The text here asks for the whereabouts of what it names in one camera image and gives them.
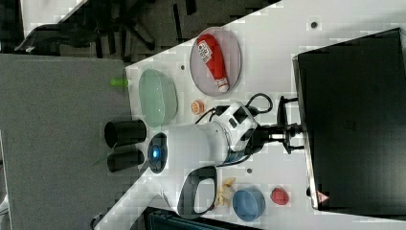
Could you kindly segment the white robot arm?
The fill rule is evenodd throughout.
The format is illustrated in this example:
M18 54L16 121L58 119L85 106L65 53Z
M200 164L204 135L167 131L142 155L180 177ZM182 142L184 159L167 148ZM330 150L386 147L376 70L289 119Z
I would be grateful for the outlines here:
M156 133L147 149L151 174L160 196L184 219L196 219L214 206L217 169L239 164L271 142L290 152L290 139L303 131L289 124L285 109L272 126L255 120L259 111L237 102L218 109L220 116L205 124L171 126Z

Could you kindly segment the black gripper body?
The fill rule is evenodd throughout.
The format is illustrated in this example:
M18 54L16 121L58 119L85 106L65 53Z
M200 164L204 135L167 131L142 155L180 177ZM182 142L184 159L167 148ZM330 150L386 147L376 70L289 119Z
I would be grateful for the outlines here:
M281 143L287 153L291 153L293 150L302 150L303 146L290 144L291 139L302 132L303 128L297 124L259 126L252 135L252 153L260 152L265 144L272 142Z

